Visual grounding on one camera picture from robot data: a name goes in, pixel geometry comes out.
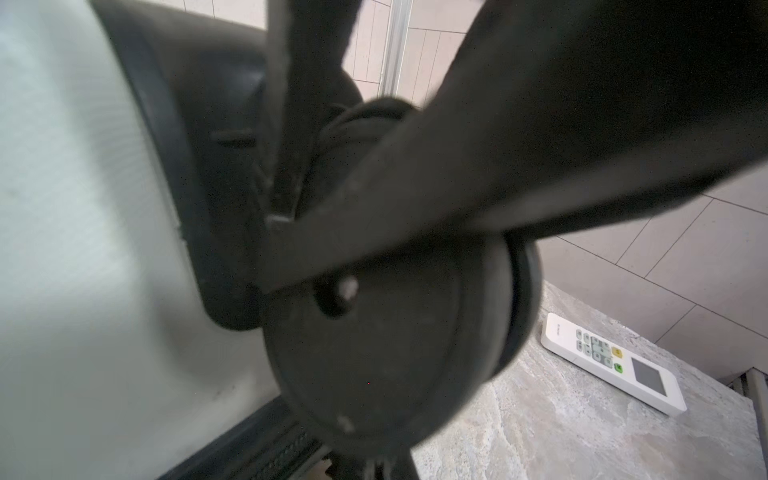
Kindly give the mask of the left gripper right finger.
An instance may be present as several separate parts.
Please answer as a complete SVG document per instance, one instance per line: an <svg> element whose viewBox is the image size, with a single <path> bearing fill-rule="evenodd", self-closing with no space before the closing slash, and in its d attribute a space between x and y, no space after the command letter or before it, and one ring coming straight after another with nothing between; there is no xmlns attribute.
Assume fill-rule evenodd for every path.
<svg viewBox="0 0 768 480"><path fill-rule="evenodd" d="M683 201L767 156L763 1L488 1L428 106L254 238L272 292L448 232L542 238Z"/></svg>

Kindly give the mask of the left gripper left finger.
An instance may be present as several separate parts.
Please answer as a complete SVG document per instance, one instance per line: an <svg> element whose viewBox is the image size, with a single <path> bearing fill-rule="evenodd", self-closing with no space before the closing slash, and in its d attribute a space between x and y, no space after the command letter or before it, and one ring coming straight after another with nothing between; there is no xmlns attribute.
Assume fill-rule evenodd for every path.
<svg viewBox="0 0 768 480"><path fill-rule="evenodd" d="M359 1L269 1L263 97L263 212L294 220L325 103Z"/></svg>

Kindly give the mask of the black white suitcase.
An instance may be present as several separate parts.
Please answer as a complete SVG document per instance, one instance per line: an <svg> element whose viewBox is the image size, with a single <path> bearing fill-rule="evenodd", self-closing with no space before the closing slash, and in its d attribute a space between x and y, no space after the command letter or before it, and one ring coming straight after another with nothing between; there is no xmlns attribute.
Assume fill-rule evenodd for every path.
<svg viewBox="0 0 768 480"><path fill-rule="evenodd" d="M185 120L152 50L122 59L88 1L1 5L1 475L150 477L268 394L254 238L263 212L265 30L149 5L204 48ZM322 369L331 424L375 452L447 424L491 372L512 277L504 233L448 232L365 258L411 299L446 285L446 347L418 350L351 407Z"/></svg>

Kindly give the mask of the white remote control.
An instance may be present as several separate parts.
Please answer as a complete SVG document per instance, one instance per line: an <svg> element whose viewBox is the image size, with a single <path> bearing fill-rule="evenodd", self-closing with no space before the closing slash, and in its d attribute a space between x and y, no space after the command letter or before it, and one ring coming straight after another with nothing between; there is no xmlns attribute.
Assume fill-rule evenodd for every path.
<svg viewBox="0 0 768 480"><path fill-rule="evenodd" d="M667 416L687 411L671 371L555 313L546 316L540 341L550 352Z"/></svg>

